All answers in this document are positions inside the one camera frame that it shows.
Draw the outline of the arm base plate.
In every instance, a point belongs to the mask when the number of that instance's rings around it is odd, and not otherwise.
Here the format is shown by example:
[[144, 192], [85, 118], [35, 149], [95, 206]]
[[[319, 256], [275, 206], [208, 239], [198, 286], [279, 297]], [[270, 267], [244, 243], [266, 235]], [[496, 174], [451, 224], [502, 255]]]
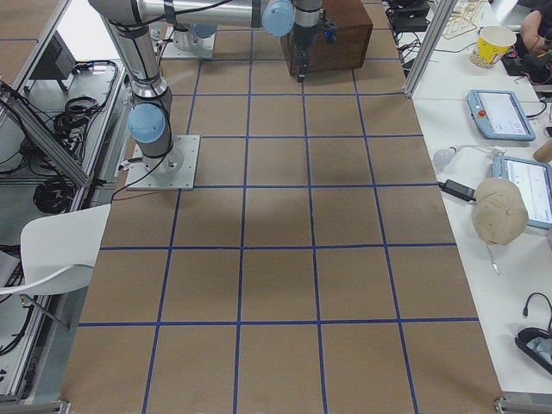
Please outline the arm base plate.
[[185, 30], [168, 27], [161, 58], [164, 60], [210, 60], [213, 55], [216, 25], [192, 24]]
[[174, 135], [172, 151], [160, 161], [143, 158], [139, 146], [135, 144], [133, 157], [141, 160], [129, 165], [125, 185], [136, 191], [192, 190], [199, 147], [199, 135]]

